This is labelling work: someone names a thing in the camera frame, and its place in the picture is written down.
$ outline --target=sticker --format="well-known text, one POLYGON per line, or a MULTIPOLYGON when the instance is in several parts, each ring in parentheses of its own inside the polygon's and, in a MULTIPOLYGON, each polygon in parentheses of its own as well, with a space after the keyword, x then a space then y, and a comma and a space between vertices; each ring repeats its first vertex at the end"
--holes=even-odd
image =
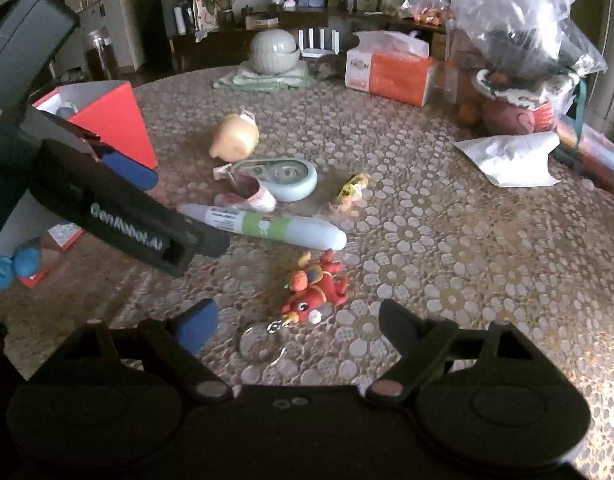
POLYGON ((290 218, 270 217, 261 213, 247 213, 242 220, 242 233, 260 238, 269 238, 270 240, 284 241, 290 221, 290 218))
POLYGON ((207 211, 205 223, 222 231, 241 233, 242 217, 244 215, 245 213, 242 211, 232 211, 222 207, 214 207, 207 211))
POLYGON ((65 247, 81 228, 76 224, 59 224, 49 230, 49 235, 60 246, 65 247))

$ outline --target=green towel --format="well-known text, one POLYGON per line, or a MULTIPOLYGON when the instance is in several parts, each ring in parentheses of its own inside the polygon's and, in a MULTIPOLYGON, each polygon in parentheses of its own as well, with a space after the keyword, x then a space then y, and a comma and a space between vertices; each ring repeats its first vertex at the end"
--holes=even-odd
POLYGON ((311 86, 314 79, 309 75, 307 63, 300 60, 289 72, 279 75, 261 75, 254 72, 249 62, 241 63, 238 69, 229 72, 213 84, 214 88, 231 88, 234 90, 254 90, 274 92, 289 87, 303 88, 311 86))

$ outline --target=orange tissue box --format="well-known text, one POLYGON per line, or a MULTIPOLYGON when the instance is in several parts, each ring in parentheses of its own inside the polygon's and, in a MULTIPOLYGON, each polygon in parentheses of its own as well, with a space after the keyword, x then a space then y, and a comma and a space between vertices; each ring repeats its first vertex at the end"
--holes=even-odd
POLYGON ((434 85, 437 61, 429 44, 386 30, 357 32, 360 43, 347 51, 345 85, 414 106, 424 106, 434 85))

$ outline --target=green label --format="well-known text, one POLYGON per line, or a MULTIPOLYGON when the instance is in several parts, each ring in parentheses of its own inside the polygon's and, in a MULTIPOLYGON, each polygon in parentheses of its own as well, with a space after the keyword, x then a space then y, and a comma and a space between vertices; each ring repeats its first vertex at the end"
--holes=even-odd
POLYGON ((245 213, 242 219, 242 233, 249 236, 284 241, 291 218, 282 216, 266 217, 262 213, 245 213))

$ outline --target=blue glove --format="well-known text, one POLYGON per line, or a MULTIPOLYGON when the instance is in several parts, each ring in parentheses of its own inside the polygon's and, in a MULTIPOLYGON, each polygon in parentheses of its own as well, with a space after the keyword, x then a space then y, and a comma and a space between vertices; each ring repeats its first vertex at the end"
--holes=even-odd
POLYGON ((26 244, 11 258, 0 257, 0 292, 12 284, 15 276, 28 278, 38 272, 40 248, 38 244, 26 244))

